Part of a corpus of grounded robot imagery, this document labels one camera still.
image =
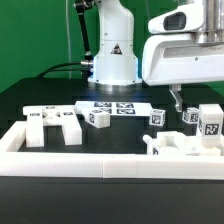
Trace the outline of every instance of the black cable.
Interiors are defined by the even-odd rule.
[[[77,69],[57,69],[49,72],[70,72],[70,71],[89,71],[89,69],[77,68]]]
[[[92,8],[92,3],[93,0],[76,0],[74,7],[77,11],[78,18],[79,18],[79,24],[81,27],[81,33],[82,33],[82,40],[83,40],[83,45],[85,49],[85,60],[92,60],[93,56],[90,51],[90,45],[89,45],[89,39],[88,39],[88,33],[87,33],[87,28],[86,28],[86,22],[85,22],[85,17],[84,13],[86,10]]]
[[[54,66],[48,68],[47,70],[45,70],[44,72],[41,72],[39,75],[37,75],[37,78],[39,78],[39,79],[43,78],[48,72],[50,72],[56,68],[61,68],[61,67],[66,67],[66,66],[71,66],[71,65],[81,65],[81,62],[76,61],[76,62],[68,62],[68,63],[54,65]]]

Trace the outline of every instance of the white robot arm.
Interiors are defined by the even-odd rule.
[[[126,90],[141,84],[133,53],[134,17],[120,0],[94,0],[100,18],[100,50],[94,57],[90,86]]]

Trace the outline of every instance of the white rectangular block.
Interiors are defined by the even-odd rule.
[[[215,147],[220,144],[223,125],[223,111],[218,104],[202,104],[199,106],[199,122],[197,136],[204,147]]]
[[[60,117],[65,145],[81,145],[82,129],[75,112],[72,109],[61,110]]]
[[[106,128],[110,126],[110,114],[103,110],[85,110],[83,115],[85,117],[85,121],[96,128]]]
[[[0,140],[0,152],[17,152],[25,138],[26,122],[15,122]]]
[[[31,111],[27,115],[26,146],[27,147],[44,146],[43,115],[41,109]]]

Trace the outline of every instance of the warning label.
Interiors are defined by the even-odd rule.
[[[122,54],[121,49],[118,44],[116,44],[116,46],[112,50],[111,54]]]

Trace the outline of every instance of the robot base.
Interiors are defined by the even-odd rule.
[[[108,85],[95,82],[95,80],[88,79],[88,86],[90,88],[99,89],[108,92],[128,92],[142,88],[142,79],[138,78],[133,84],[128,85]]]

